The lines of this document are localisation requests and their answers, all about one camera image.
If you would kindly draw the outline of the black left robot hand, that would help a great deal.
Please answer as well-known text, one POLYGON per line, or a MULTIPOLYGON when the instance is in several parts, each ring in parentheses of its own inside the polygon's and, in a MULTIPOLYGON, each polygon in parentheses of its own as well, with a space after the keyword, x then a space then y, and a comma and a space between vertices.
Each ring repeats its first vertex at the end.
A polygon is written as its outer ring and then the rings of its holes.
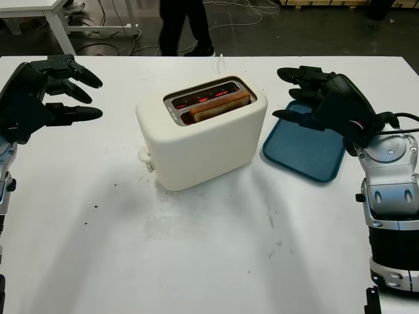
POLYGON ((72 54, 21 63, 1 90, 1 129, 70 126, 74 122, 101 118, 103 112, 90 106, 92 98, 71 79, 96 89, 103 86, 103 82, 77 63, 72 54), (62 103, 43 102, 46 95, 62 94, 85 106, 68 107, 62 103))

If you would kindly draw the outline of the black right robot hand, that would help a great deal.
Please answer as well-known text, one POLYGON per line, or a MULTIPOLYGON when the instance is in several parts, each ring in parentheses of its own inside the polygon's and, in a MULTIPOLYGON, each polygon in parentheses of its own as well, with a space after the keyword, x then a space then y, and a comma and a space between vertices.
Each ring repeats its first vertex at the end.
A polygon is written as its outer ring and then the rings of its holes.
POLYGON ((346 75, 305 65, 279 68, 277 75, 297 86, 289 95, 310 109, 306 114, 278 110, 273 112, 277 118, 313 130, 333 130, 344 137, 351 133, 363 136, 378 124, 371 104, 346 75))

